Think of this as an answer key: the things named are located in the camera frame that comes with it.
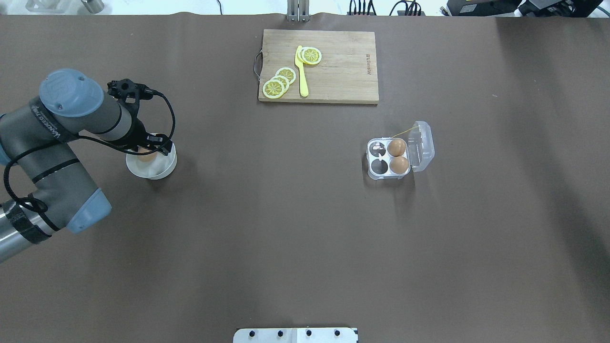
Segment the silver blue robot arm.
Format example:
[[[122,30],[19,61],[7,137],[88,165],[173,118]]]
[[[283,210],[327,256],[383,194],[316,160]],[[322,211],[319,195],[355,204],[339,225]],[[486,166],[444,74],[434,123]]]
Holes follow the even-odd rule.
[[[124,153],[140,178],[159,180],[174,171],[173,108],[169,134],[149,133],[138,117],[142,100],[166,96],[129,79],[107,87],[61,68],[46,76],[28,104],[1,116],[1,184],[9,195],[1,203],[2,262],[61,229],[82,232],[111,212],[70,142],[88,140]]]

